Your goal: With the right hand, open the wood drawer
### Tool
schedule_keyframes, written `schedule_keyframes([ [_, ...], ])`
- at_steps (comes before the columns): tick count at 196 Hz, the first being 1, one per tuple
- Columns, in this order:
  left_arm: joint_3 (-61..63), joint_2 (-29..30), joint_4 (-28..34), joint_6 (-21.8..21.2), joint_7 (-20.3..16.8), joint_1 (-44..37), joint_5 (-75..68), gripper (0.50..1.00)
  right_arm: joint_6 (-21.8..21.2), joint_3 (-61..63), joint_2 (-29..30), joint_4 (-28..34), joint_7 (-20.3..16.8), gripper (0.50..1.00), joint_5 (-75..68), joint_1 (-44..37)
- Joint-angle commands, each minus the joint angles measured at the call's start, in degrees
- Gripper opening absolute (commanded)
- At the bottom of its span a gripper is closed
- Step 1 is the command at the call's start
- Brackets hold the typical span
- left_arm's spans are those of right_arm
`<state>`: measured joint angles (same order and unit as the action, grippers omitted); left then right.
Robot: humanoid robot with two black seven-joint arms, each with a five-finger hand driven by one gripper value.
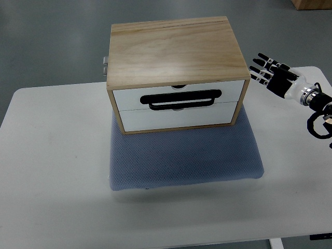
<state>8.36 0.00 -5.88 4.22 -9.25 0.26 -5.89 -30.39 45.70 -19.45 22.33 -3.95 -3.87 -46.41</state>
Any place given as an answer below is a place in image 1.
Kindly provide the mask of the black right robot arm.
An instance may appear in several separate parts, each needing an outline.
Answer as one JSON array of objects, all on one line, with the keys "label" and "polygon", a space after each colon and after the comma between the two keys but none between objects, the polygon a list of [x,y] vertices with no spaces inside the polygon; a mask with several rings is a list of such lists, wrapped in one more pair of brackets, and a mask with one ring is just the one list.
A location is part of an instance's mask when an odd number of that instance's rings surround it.
[{"label": "black right robot arm", "polygon": [[[300,97],[300,104],[308,106],[314,113],[307,120],[308,132],[319,140],[331,138],[331,97],[322,91],[321,85],[316,82],[313,86],[306,88]],[[314,128],[314,122],[322,117],[322,126],[327,134],[318,134]]]}]

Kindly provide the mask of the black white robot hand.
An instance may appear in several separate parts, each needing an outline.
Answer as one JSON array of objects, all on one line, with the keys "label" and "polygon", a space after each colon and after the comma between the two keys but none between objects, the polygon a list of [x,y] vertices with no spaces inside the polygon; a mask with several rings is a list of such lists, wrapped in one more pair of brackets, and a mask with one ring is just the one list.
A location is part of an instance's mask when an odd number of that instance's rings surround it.
[{"label": "black white robot hand", "polygon": [[319,88],[308,83],[303,74],[263,53],[259,53],[253,62],[261,68],[250,66],[251,79],[283,99],[293,99],[306,105],[307,96],[319,92]]}]

